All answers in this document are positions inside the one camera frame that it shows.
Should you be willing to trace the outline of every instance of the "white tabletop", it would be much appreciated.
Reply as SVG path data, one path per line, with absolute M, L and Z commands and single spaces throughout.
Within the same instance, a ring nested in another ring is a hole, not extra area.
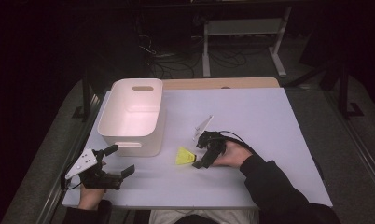
M 290 103 L 282 88 L 175 90 L 164 91 L 167 109 L 160 154 L 150 158 L 105 157 L 104 170 L 118 173 L 135 164 L 135 173 L 124 180 L 120 190 L 108 190 L 104 198 L 114 206 L 141 209 L 237 209 L 255 208 L 244 176 L 231 167 L 196 169 L 191 164 L 175 165 L 179 147 L 199 157 L 205 149 L 192 140 L 195 127 L 214 115 L 208 131 L 238 134 L 265 161 L 274 160 L 293 186 L 311 203 L 332 206 L 304 141 Z M 98 134 L 99 117 L 86 147 L 108 147 Z M 72 186 L 79 183 L 73 178 Z M 79 189 L 68 190 L 62 204 L 78 204 Z

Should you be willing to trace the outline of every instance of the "metal stand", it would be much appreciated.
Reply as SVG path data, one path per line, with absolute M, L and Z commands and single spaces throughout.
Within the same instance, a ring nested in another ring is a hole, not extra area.
M 348 72 L 345 71 L 345 63 L 341 56 L 335 57 L 323 65 L 313 69 L 311 72 L 303 75 L 302 77 L 284 84 L 283 87 L 296 87 L 304 81 L 316 76 L 321 72 L 326 74 L 323 77 L 320 87 L 324 91 L 331 91 L 338 80 L 340 80 L 339 89 L 339 111 L 345 119 L 350 119 L 351 116 L 363 116 L 362 110 L 356 103 L 350 103 L 353 111 L 348 111 Z
M 283 40 L 285 28 L 292 7 L 287 7 L 282 18 L 255 19 L 255 20 L 229 20 L 229 21 L 208 21 L 204 25 L 204 50 L 202 54 L 203 76 L 210 77 L 210 63 L 208 57 L 208 36 L 209 35 L 258 35 L 277 34 L 275 43 L 269 47 L 269 51 L 280 77 L 286 76 L 286 71 L 278 56 L 278 49 Z

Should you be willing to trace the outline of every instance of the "black cable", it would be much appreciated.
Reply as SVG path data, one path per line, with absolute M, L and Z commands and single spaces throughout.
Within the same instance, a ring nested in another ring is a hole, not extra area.
M 242 49 L 240 49 L 239 51 L 237 51 L 237 52 L 233 52 L 232 50 L 230 50 L 230 52 L 232 52 L 234 55 L 233 56 L 228 56 L 228 57 L 226 57 L 226 58 L 233 58 L 233 57 L 236 57 L 237 55 L 239 55 L 239 54 L 241 54 L 242 52 L 243 52 L 243 49 L 244 48 L 242 48 Z
M 261 42 L 261 41 L 258 41 L 258 40 L 259 40 L 259 38 L 252 36 L 252 37 L 251 37 L 251 40 L 248 41 L 247 43 L 245 43 L 243 46 L 241 46 L 240 44 L 233 45 L 233 43 L 232 43 L 231 41 L 229 41 L 229 42 L 230 42 L 230 44 L 231 44 L 232 46 L 241 47 L 241 48 L 242 48 L 241 53 L 242 53 L 242 54 L 245 54 L 245 53 L 243 53 L 243 52 L 244 52 L 246 49 L 250 48 L 251 46 L 253 46 L 253 45 L 256 44 L 257 42 Z M 270 47 L 270 46 L 273 45 L 273 41 L 271 41 L 271 42 L 266 41 L 265 44 L 266 44 L 266 47 L 265 47 L 264 49 L 267 49 L 268 47 Z
M 82 184 L 82 182 L 78 183 L 77 185 L 73 186 L 72 188 L 66 188 L 66 189 L 75 189 L 77 188 L 78 186 L 80 186 Z
M 149 66 L 149 70 L 150 70 L 150 73 L 153 75 L 153 78 L 158 78 L 156 75 L 157 71 L 156 71 L 155 66 L 153 66 L 153 69 L 152 69 L 152 66 Z
M 191 74 L 192 74 L 192 78 L 194 78 L 194 70 L 188 64 L 185 64 L 185 63 L 170 63 L 170 64 L 180 64 L 180 65 L 183 65 L 183 66 L 187 67 L 187 69 L 177 69 L 177 68 L 172 68 L 172 67 L 164 66 L 164 65 L 162 65 L 162 66 L 167 68 L 167 69 L 174 70 L 174 71 L 185 71 L 185 70 L 190 69 Z
M 80 154 L 78 156 L 76 156 L 73 160 L 71 160 L 67 165 L 66 165 L 66 168 L 64 169 L 64 171 L 62 172 L 62 176 L 60 177 L 60 181 L 62 183 L 62 193 L 64 194 L 67 190 L 69 190 L 69 188 L 67 187 L 67 181 L 65 180 L 65 175 L 66 173 L 69 171 L 69 169 L 71 168 L 71 166 L 77 161 L 77 159 L 79 159 L 80 157 Z M 53 214 L 51 215 L 51 218 L 50 220 L 53 220 L 54 219 L 54 216 L 56 214 L 56 210 L 57 208 L 60 206 L 60 204 L 62 203 L 62 199 L 63 199 L 63 196 L 60 196 L 59 199 L 57 200 L 56 202 L 56 205 L 55 205 L 55 209 L 53 211 Z
M 242 53 L 242 55 L 245 55 L 245 56 L 248 56 L 248 55 L 256 55 L 256 54 L 259 54 L 261 52 L 263 52 L 264 50 L 268 49 L 271 45 L 268 45 L 268 46 L 265 46 L 261 49 L 258 49 L 257 51 L 255 52 L 250 52 L 250 53 Z
M 199 42 L 197 42 L 196 44 L 192 44 L 193 46 L 191 46 L 193 49 L 195 48 L 198 48 L 198 47 L 202 47 L 203 44 L 204 44 L 204 37 L 203 36 L 196 36 L 196 38 L 200 39 Z
M 243 58 L 243 61 L 241 63 L 237 59 L 237 56 L 241 56 Z M 235 54 L 233 56 L 227 55 L 227 56 L 224 56 L 224 58 L 226 58 L 226 59 L 234 58 L 238 62 L 238 65 L 244 65 L 244 64 L 246 64 L 246 57 L 243 54 L 241 54 L 241 53 L 237 53 L 237 54 Z
M 229 132 L 229 131 L 220 131 L 220 133 L 231 133 L 231 134 L 233 134 L 234 136 L 238 137 L 238 139 L 240 139 L 242 142 L 244 142 L 244 140 L 243 140 L 239 135 L 237 135 L 237 134 L 235 134 L 235 133 L 232 133 L 232 132 Z
M 240 50 L 240 52 L 234 52 L 233 50 L 231 50 L 231 49 L 228 49 L 228 50 L 218 50 L 220 53 L 222 53 L 223 55 L 223 57 L 225 58 L 225 59 L 231 59 L 231 58 L 237 58 L 237 56 L 239 56 L 239 55 L 242 55 L 241 54 L 241 52 L 243 52 L 242 50 Z
M 254 151 L 253 148 L 251 148 L 248 144 L 246 144 L 243 140 L 239 140 L 239 139 L 235 139 L 235 138 L 232 138 L 232 137 L 228 137 L 228 136 L 225 136 L 225 135 L 222 135 L 223 137 L 213 137 L 213 138 L 210 138 L 208 139 L 208 141 L 215 141 L 215 140 L 226 140 L 226 141 L 230 141 L 230 142 L 233 142 L 233 143 L 237 143 L 238 145 L 246 148 L 248 151 L 250 151 L 252 154 L 256 155 L 257 153 Z
M 202 59 L 201 56 L 197 57 L 196 62 L 193 65 L 191 65 L 192 67 L 195 67 L 199 63 L 199 61 Z
M 226 61 L 226 60 L 223 60 L 223 59 L 221 59 L 221 58 L 215 56 L 213 53 L 208 52 L 208 54 L 209 54 L 209 56 L 213 59 L 213 61 L 214 61 L 215 63 L 217 63 L 219 66 L 222 66 L 222 67 L 226 67 L 226 68 L 236 68 L 236 67 L 238 67 L 238 66 L 243 65 L 243 63 L 239 63 L 237 60 L 236 60 L 237 63 L 231 63 L 231 62 L 228 62 L 228 61 Z
M 186 52 L 176 52 L 176 53 L 170 53 L 168 55 L 157 55 L 157 56 L 154 56 L 154 59 L 157 60 L 157 61 L 162 61 L 162 60 L 169 60 L 169 58 L 172 58 L 172 57 L 175 57 L 175 58 L 180 58 L 179 61 L 171 61 L 171 62 L 183 62 L 184 60 L 186 60 L 188 58 L 188 53 Z
M 156 66 L 158 66 L 158 67 L 161 69 L 161 77 L 160 77 L 160 79 L 164 79 L 164 74 L 165 74 L 165 73 L 168 73 L 168 74 L 170 75 L 170 78 L 173 78 L 173 76 L 171 75 L 171 73 L 168 72 L 168 71 L 165 71 L 165 70 L 164 70 L 164 67 L 161 66 L 160 64 L 158 64 L 158 63 L 153 63 L 153 65 L 154 65 L 155 71 L 156 71 Z

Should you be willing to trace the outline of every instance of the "yellow sponge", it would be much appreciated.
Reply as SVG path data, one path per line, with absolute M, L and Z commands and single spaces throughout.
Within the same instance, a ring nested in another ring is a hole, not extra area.
M 178 149 L 178 153 L 176 154 L 175 164 L 181 165 L 186 163 L 191 163 L 196 161 L 196 155 L 185 149 L 184 147 L 180 147 Z

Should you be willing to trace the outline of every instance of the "person's right hand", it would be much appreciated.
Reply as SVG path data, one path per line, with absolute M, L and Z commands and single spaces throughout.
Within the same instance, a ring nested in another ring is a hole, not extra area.
M 252 156 L 252 153 L 245 147 L 242 147 L 237 143 L 227 141 L 225 153 L 220 155 L 214 161 L 213 165 L 227 165 L 240 168 L 243 162 L 250 156 Z

